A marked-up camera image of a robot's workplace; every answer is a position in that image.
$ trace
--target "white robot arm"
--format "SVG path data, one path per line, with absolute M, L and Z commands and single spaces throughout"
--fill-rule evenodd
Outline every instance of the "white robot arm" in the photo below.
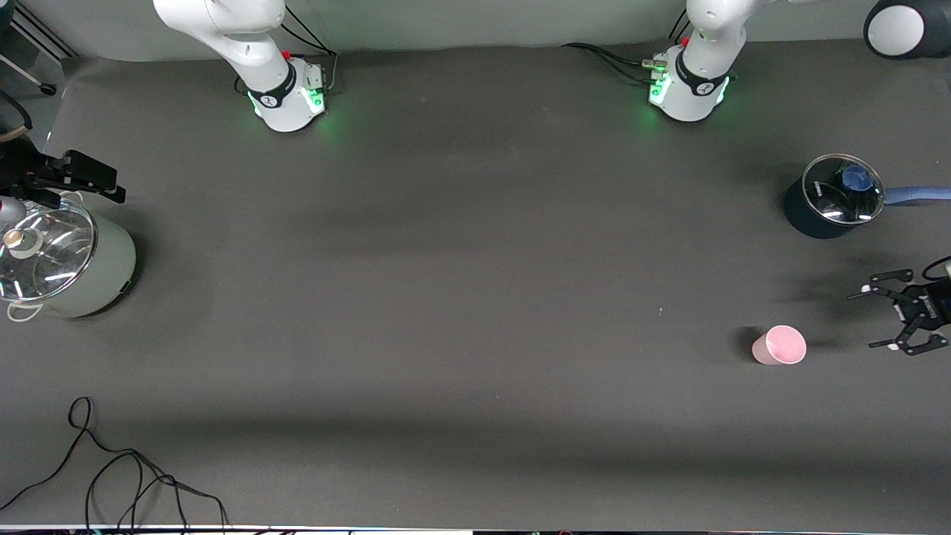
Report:
M 747 42 L 744 24 L 760 7 L 777 1 L 811 4 L 819 0 L 688 0 L 693 35 L 686 47 L 675 45 L 654 54 L 654 62 L 666 62 L 667 67 L 655 75 L 658 80 L 649 102 L 678 121 L 699 121 L 710 115 L 723 100 L 729 68 Z
M 319 66 L 287 59 L 267 35 L 284 18 L 284 0 L 153 0 L 173 30 L 218 52 L 241 76 L 255 111 L 270 128 L 305 127 L 324 110 Z

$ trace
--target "white pot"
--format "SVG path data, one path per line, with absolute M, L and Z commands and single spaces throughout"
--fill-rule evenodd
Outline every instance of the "white pot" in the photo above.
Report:
M 81 205 L 69 199 L 63 200 L 63 208 L 83 214 L 89 224 L 88 228 L 78 228 L 79 231 L 84 233 L 84 241 L 77 246 L 77 250 L 80 252 L 75 259 L 75 267 L 69 268 L 66 273 L 54 274 L 48 277 L 47 281 L 54 279 L 56 282 L 63 283 L 61 286 L 53 287 L 50 291 L 37 291 L 36 293 L 40 295 L 30 295 L 22 299 L 17 295 L 5 295 L 3 299 L 10 301 L 7 307 L 7 317 L 13 322 L 28 322 L 41 312 L 58 318 L 87 316 L 114 301 L 129 285 L 132 271 L 135 269 L 136 254 L 135 246 L 128 232 L 105 217 L 89 213 Z M 28 223 L 29 221 L 31 219 L 28 216 L 25 222 Z M 42 255 L 45 249 L 52 250 L 58 247 L 58 244 L 55 243 L 56 238 L 51 237 L 55 234 L 48 233 L 47 236 L 43 236 L 42 232 L 30 229 L 29 225 L 23 225 L 19 228 L 22 228 L 23 233 L 32 232 L 39 235 L 39 241 L 45 242 L 39 244 L 39 247 L 33 252 L 34 254 Z M 11 254 L 14 258 L 0 258 L 0 260 L 16 262 L 16 254 L 29 255 L 30 249 L 27 248 L 27 250 L 17 253 L 16 250 L 7 247 L 4 253 Z M 65 254 L 62 250 L 55 252 L 59 254 L 60 259 Z M 36 267 L 34 265 L 33 271 L 28 274 L 32 276 L 33 280 L 36 280 L 36 271 L 41 271 L 43 268 L 45 266 Z

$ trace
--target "table surface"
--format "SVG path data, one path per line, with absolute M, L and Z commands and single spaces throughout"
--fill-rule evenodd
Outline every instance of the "table surface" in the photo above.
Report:
M 868 349 L 895 312 L 845 296 L 948 254 L 951 210 L 819 241 L 778 208 L 829 152 L 947 185 L 940 65 L 840 41 L 736 69 L 687 125 L 582 50 L 348 54 L 326 115 L 277 134 L 224 62 L 74 64 L 47 152 L 120 171 L 128 202 L 92 205 L 141 275 L 94 317 L 0 323 L 0 495 L 90 395 L 108 445 L 237 524 L 947 532 L 951 352 Z M 779 324 L 805 361 L 755 364 Z M 107 459 L 84 443 L 0 523 L 82 522 Z

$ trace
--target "wall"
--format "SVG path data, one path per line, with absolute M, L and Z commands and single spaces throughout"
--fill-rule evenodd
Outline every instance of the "wall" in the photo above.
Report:
M 747 23 L 750 40 L 860 37 L 876 0 L 786 2 Z M 85 55 L 152 61 L 214 54 L 162 24 L 150 0 L 21 0 Z M 287 0 L 338 50 L 551 46 L 568 41 L 636 43 L 666 37 L 680 0 Z M 287 17 L 288 25 L 293 20 Z M 306 51 L 281 31 L 282 48 Z

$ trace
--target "white circular cap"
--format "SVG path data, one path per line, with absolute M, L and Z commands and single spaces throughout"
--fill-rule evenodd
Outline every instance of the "white circular cap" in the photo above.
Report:
M 868 23 L 867 37 L 868 43 L 880 54 L 907 54 L 924 38 L 924 19 L 908 6 L 885 8 Z

